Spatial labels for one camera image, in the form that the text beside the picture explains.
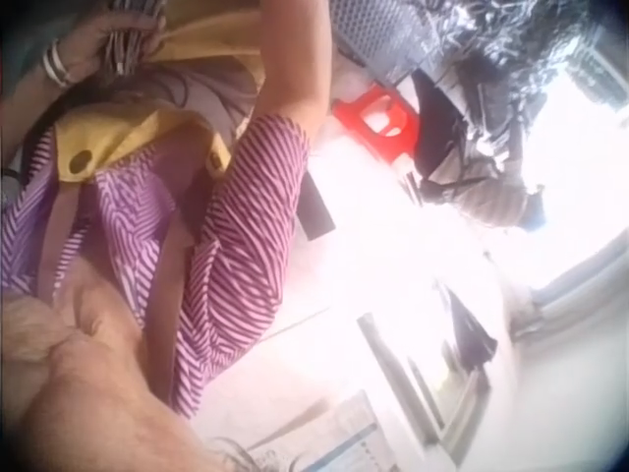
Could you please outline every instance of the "brown button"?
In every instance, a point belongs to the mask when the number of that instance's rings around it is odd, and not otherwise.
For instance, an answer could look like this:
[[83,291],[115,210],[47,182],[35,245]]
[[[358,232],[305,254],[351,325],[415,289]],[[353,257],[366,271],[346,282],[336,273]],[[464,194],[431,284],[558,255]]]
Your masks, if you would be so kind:
[[220,157],[215,151],[210,153],[209,161],[211,162],[212,167],[214,167],[214,170],[222,170],[223,163],[220,161]]
[[91,151],[85,149],[79,152],[70,160],[70,172],[78,174],[86,170],[87,165],[91,162]]

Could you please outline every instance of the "white wall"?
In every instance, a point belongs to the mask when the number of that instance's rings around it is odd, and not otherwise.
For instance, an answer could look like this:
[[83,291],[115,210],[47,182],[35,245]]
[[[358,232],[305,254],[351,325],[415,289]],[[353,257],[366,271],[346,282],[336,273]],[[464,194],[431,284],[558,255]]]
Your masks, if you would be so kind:
[[462,470],[603,470],[629,438],[628,315],[625,293],[595,324],[524,352],[517,393],[492,399]]

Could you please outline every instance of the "red plastic stool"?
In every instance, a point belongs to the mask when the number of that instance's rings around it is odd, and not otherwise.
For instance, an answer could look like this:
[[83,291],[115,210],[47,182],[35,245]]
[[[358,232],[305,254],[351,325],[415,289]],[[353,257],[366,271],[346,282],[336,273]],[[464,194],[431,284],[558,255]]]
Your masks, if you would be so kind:
[[[384,113],[389,122],[383,130],[376,132],[365,122],[364,114],[383,98],[388,98]],[[397,94],[376,85],[351,103],[335,101],[332,114],[354,138],[389,165],[404,153],[413,157],[420,138],[420,116]],[[400,132],[394,136],[386,136],[395,129]]]

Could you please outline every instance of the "yellow cloth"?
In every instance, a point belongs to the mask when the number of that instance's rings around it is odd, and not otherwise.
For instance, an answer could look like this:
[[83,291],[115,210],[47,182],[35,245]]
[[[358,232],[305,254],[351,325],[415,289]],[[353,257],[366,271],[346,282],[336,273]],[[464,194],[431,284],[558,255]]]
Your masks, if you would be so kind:
[[[257,38],[259,11],[251,0],[171,0],[166,8],[168,30],[163,46],[150,62],[234,56],[261,84],[263,72]],[[207,129],[208,168],[221,173],[230,153],[197,113],[159,108],[154,103],[99,103],[76,108],[55,123],[57,168],[63,182],[82,182],[102,167],[180,126]],[[72,159],[89,151],[78,172]]]

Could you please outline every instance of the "metal grille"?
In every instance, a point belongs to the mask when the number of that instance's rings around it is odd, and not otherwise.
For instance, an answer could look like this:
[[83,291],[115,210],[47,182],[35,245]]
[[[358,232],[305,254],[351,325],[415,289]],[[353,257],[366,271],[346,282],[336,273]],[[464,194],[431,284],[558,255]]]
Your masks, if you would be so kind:
[[421,38],[426,39],[427,26],[417,2],[330,0],[330,8],[341,47],[360,59],[382,84],[397,85],[426,56]]

